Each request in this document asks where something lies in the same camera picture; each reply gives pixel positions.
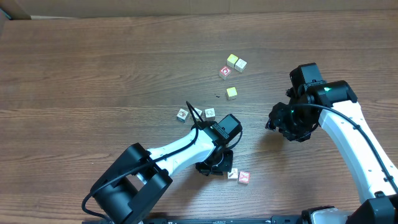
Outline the hammer picture wooden block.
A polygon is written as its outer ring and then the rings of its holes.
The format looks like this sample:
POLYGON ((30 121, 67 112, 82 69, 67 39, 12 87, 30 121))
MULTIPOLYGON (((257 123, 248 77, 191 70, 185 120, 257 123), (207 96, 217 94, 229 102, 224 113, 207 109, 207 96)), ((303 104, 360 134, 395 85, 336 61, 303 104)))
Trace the hammer picture wooden block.
POLYGON ((237 168, 232 168, 229 172, 227 172, 227 177, 229 180, 236 180, 239 177, 239 172, 237 168))

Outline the red letter Y block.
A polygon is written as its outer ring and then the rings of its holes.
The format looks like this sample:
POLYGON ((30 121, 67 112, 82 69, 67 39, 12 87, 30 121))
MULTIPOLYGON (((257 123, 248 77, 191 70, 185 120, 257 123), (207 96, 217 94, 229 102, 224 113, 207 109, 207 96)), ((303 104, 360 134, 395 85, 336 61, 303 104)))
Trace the red letter Y block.
POLYGON ((250 181, 250 173, 245 171, 239 172, 238 182, 240 184, 248 184, 250 181))

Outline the letter M wooden block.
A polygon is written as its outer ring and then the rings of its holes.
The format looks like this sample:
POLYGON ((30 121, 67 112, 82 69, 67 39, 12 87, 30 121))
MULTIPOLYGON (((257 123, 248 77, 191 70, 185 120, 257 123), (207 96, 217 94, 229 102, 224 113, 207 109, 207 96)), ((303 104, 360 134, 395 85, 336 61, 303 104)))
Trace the letter M wooden block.
POLYGON ((198 108, 193 109, 193 115, 194 115, 195 119, 200 119, 201 114, 202 114, 202 110, 200 110, 198 108))

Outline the acorn picture wooden block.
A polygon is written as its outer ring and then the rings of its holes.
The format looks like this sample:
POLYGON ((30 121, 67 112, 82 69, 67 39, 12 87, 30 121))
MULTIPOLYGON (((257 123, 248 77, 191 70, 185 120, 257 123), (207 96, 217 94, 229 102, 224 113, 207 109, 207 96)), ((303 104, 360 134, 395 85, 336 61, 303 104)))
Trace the acorn picture wooden block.
POLYGON ((179 121, 185 123, 188 115, 189 115, 189 112, 187 110, 180 108, 176 117, 179 121))

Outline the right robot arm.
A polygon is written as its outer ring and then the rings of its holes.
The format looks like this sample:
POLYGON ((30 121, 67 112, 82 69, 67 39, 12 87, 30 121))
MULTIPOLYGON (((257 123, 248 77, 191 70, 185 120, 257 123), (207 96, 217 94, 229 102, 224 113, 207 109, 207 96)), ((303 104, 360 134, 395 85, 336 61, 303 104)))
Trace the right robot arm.
POLYGON ((334 206, 309 208, 295 222, 397 223, 397 166, 370 130, 352 88, 344 80, 324 80, 315 63, 299 65, 289 77, 290 101, 273 106, 266 128, 297 142, 322 128, 351 172, 361 204, 353 212, 334 206))

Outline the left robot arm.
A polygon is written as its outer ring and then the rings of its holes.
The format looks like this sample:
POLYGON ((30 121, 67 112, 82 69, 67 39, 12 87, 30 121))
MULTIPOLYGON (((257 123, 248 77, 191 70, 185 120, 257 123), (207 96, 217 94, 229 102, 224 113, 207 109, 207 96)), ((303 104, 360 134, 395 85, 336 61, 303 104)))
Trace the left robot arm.
POLYGON ((139 223, 173 182, 172 176, 194 165, 203 175, 223 175, 233 166, 233 145, 242 135, 232 114, 220 122, 197 122, 183 138, 166 146, 129 146, 92 186, 89 197, 111 223, 139 223))

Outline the sheep picture wooden block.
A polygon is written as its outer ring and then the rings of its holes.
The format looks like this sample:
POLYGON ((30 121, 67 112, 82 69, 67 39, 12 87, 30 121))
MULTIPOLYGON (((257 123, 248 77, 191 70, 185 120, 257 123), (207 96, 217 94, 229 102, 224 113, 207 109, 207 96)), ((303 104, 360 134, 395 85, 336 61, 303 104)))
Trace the sheep picture wooden block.
POLYGON ((215 120, 215 109, 214 108, 205 109, 205 119, 207 121, 215 120))

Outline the yellow letter C block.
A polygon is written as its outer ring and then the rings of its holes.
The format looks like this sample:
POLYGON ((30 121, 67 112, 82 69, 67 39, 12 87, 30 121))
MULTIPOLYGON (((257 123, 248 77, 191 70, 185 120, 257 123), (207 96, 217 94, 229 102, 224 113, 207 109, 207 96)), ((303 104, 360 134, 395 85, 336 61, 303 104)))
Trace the yellow letter C block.
POLYGON ((228 100, 236 99, 238 93, 235 87, 227 88, 226 89, 226 96, 228 100))

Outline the white bone wooden block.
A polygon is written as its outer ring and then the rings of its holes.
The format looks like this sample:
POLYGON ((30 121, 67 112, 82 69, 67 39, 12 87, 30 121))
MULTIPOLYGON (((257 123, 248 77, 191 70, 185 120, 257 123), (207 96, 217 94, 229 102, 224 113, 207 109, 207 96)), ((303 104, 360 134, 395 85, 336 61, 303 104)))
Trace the white bone wooden block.
POLYGON ((247 62, 245 60, 239 58, 238 61, 234 65, 234 69, 240 73, 243 73, 246 66, 247 66, 247 62))

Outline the red letter wooden block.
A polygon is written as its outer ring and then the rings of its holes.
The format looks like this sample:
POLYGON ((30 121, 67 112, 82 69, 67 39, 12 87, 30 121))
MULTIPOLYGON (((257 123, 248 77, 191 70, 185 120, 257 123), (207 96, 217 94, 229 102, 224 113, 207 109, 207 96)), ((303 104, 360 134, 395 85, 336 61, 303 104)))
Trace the red letter wooden block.
POLYGON ((219 76, 226 80, 231 75, 231 69, 228 66, 224 66, 219 71, 219 76))

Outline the yellow top wooden block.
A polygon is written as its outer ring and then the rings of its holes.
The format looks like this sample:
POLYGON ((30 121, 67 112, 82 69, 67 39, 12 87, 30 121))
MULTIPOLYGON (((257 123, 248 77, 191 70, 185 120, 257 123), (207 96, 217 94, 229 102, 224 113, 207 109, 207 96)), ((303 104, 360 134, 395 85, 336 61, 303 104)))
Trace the yellow top wooden block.
POLYGON ((226 59, 226 64, 227 64, 227 66, 234 68, 234 66, 238 60, 239 60, 239 57, 237 57, 234 54, 230 54, 229 57, 226 59))

